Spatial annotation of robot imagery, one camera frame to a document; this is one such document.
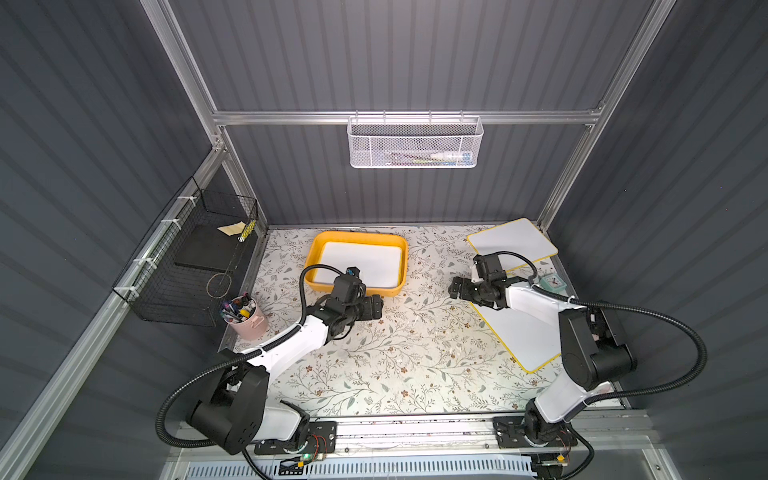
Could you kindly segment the yellow sticky note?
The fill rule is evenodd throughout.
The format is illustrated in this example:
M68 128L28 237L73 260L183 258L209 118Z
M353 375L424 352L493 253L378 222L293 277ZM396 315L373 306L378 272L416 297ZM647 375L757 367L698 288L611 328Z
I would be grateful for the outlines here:
M231 225L225 225L218 227L217 230L227 236L239 236L245 230L246 224L244 222L237 222Z

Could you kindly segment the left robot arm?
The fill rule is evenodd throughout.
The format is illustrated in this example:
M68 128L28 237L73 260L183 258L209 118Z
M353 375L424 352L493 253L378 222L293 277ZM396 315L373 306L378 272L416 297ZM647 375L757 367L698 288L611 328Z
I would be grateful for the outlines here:
M231 455L253 442L290 449L303 446L309 436L309 414L272 398L271 386L305 356L342 339L355 323L381 319L383 305L379 295L350 304L322 297L290 329L254 349L252 358L205 376L187 423Z

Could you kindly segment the small mint green clock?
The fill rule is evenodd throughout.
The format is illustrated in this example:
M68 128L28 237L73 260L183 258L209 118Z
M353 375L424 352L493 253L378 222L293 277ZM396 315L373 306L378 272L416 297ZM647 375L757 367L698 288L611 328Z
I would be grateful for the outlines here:
M539 286L556 294L563 294L567 290L567 283L557 273L542 276L539 280Z

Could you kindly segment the floral table mat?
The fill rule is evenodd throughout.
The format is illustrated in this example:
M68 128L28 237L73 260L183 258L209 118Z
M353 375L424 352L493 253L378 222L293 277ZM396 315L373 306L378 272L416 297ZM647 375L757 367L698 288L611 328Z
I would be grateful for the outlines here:
M403 290L272 384L273 398L316 417L514 411L561 373L558 358L522 367L470 303L447 288L468 273L471 225L399 227L409 247Z

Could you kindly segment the yellow plastic storage box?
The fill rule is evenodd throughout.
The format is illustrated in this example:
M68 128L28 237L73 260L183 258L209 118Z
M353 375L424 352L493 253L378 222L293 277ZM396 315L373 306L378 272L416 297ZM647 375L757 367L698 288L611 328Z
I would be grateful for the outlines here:
M313 261L318 260L323 246L328 242L348 242L348 243L362 243L370 245L386 245L396 246L403 250L402 254L402 266L403 266L403 279L398 287L394 289L379 289L379 288L367 288L369 295L378 294L382 297L396 297L403 290L408 270L408 243L402 236L393 234L380 234L380 233L368 233L368 232L354 232L354 231L325 231L319 233L313 240L305 265L315 265Z

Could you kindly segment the whiteboard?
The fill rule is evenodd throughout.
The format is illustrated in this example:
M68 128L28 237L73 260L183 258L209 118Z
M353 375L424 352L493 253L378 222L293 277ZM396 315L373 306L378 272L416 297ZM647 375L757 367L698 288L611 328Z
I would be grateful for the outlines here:
M313 264L325 264L342 273L356 267L368 288L394 289L403 279L402 254L396 246L328 242Z
M473 250L480 255L499 251L518 253L532 263L559 253L557 247L529 219L520 218L467 236Z
M508 285L502 295L504 309L473 308L521 367L533 373L561 354L559 313L568 304L543 295L526 280Z

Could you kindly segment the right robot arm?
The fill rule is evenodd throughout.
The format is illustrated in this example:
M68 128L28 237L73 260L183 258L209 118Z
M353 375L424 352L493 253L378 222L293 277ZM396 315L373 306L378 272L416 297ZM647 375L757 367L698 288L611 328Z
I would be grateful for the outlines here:
M599 307L579 305L518 277L492 283L456 277L448 292L453 299L493 311L516 311L555 327L563 372L528 402L519 427L533 446L553 442L589 400L609 393L611 382L637 367L623 328L611 323Z

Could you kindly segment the markers in white basket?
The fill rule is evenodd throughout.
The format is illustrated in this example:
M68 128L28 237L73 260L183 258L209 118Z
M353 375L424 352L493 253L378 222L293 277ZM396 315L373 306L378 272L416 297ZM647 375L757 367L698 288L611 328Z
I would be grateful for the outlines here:
M476 162L471 151L379 151L374 158L391 166L447 166L472 168Z

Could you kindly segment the pink pen cup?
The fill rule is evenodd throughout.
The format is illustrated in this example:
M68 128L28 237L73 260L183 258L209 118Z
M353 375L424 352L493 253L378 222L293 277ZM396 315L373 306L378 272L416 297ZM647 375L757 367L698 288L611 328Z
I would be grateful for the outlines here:
M255 341L268 330L268 319L247 292L221 303L221 318L244 340Z

